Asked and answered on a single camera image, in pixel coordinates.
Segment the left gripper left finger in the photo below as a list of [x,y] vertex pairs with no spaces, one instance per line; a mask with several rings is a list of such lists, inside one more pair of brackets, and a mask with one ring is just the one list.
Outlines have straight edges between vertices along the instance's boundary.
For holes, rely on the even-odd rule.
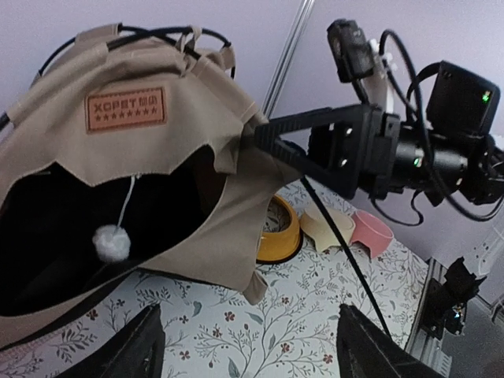
[[165,352],[161,307],[150,305],[101,348],[65,371],[66,377],[160,377]]

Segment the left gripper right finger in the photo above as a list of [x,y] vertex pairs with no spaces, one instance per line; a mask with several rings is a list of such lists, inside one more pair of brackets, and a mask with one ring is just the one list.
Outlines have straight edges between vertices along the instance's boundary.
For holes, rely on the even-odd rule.
[[355,306],[339,307],[336,349],[342,378],[441,376],[395,344]]

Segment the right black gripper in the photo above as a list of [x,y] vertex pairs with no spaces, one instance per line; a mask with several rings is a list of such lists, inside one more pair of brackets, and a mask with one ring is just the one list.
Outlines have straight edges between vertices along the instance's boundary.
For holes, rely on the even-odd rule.
[[[309,156],[299,145],[275,139],[305,129],[311,129]],[[274,118],[257,126],[254,138],[259,150],[346,199],[358,189],[371,199],[384,199],[390,191],[399,132],[398,115],[357,104]]]

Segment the black tent pole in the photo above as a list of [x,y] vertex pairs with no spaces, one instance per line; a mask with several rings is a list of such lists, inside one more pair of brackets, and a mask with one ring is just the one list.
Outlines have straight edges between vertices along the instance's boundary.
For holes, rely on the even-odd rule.
[[[135,43],[143,39],[148,39],[151,37],[160,39],[170,45],[175,46],[176,45],[176,40],[172,39],[169,37],[169,35],[172,34],[180,34],[180,36],[188,36],[192,34],[194,37],[196,37],[196,32],[193,31],[193,28],[190,26],[175,26],[175,27],[166,27],[166,28],[154,28],[154,29],[145,29],[145,28],[140,28],[140,27],[133,27],[133,26],[124,26],[123,24],[118,25],[118,32],[121,34],[121,32],[129,32],[129,35],[122,36],[122,37],[116,37],[113,39],[111,42],[107,42],[107,49],[108,51],[116,50],[119,49],[123,46],[126,46],[130,43]],[[218,33],[216,31],[213,31],[208,28],[203,28],[202,29],[202,34],[203,35],[208,35],[211,36],[215,39],[220,40],[223,43],[223,47],[232,47],[232,43],[221,33]],[[76,38],[73,37],[60,45],[43,63],[42,67],[37,71],[37,74],[40,76],[43,75],[43,73],[48,69],[50,64],[58,57],[62,52],[64,52],[67,48],[69,48],[71,45],[74,45],[76,43]],[[195,52],[195,48],[191,47],[195,45],[195,42],[192,44],[186,44],[185,47],[182,48],[183,52],[188,53],[192,57],[199,59],[200,54]],[[231,69],[231,78],[235,78],[235,64],[232,65]],[[1,115],[1,132],[9,125],[11,124],[11,120],[9,119],[9,116],[4,112]]]
[[354,272],[356,273],[359,282],[361,283],[365,293],[367,294],[367,296],[371,302],[373,309],[375,310],[376,315],[378,316],[379,322],[384,330],[384,333],[390,339],[392,339],[390,330],[387,326],[384,315],[382,314],[382,312],[380,310],[380,307],[377,303],[377,300],[376,300],[374,294],[372,293],[371,288],[370,288],[368,282],[366,281],[366,278],[364,277],[364,274],[363,274],[361,268],[359,267],[354,255],[350,251],[350,248],[349,248],[347,242],[343,238],[341,231],[336,226],[330,213],[324,207],[323,202],[321,201],[320,197],[318,196],[318,194],[316,193],[315,189],[313,188],[311,183],[308,181],[308,179],[304,176],[300,179],[300,181],[301,181],[301,184],[303,185],[303,187],[306,189],[309,196],[311,197],[311,199],[313,200],[315,206],[320,210],[322,217],[325,219],[329,228],[332,230],[332,233],[334,234],[336,239],[340,242],[340,246],[342,247],[344,254],[346,255],[351,267],[353,268]]

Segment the beige fabric pet tent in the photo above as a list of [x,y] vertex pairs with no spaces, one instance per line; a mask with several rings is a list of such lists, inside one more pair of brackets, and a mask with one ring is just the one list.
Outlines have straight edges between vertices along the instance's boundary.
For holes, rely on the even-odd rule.
[[[141,268],[259,303],[269,203],[298,173],[255,148],[266,117],[231,78],[232,47],[201,28],[108,51],[119,24],[79,33],[5,113],[1,347],[84,315]],[[196,59],[182,48],[195,45]]]

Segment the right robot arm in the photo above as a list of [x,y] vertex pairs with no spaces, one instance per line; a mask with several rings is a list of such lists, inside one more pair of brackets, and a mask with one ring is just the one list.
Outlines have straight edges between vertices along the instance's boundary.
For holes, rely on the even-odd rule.
[[418,77],[435,78],[426,112],[431,157],[424,155],[418,122],[365,104],[273,119],[256,128],[254,143],[347,199],[357,190],[384,199],[413,189],[438,205],[443,195],[428,173],[434,168],[449,193],[476,205],[496,202],[503,194],[503,152],[489,131],[498,86],[447,61]]

